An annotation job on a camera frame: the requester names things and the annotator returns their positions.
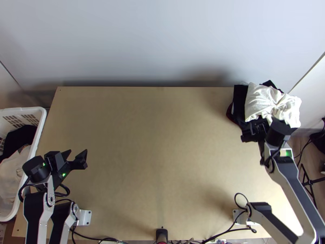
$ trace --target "white plastic basket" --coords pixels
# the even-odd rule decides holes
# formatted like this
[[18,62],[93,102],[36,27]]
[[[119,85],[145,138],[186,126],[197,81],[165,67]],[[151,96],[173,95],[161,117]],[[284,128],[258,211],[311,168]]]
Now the white plastic basket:
[[[22,127],[23,125],[30,124],[37,126],[27,160],[33,158],[41,137],[45,119],[46,110],[42,107],[0,109],[0,155],[3,153],[3,145],[7,134],[10,131]],[[23,174],[19,187],[17,188],[17,192],[25,183],[26,179],[27,176]],[[16,194],[13,204],[5,203],[0,198],[0,222],[6,222],[12,219],[18,211],[19,204],[20,200],[18,198],[18,194]]]

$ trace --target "plywood tabletop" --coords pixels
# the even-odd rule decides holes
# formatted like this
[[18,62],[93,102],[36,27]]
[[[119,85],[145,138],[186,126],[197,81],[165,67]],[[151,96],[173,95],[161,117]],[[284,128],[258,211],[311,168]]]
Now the plywood tabletop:
[[[268,202],[296,234],[302,230],[282,189],[259,165],[256,143],[242,143],[226,118],[232,88],[59,87],[37,155],[88,149],[88,168],[63,182],[91,224],[88,236],[154,240],[206,239],[232,223],[234,195]],[[20,209],[14,236],[24,236]],[[223,238],[269,237],[237,231]]]

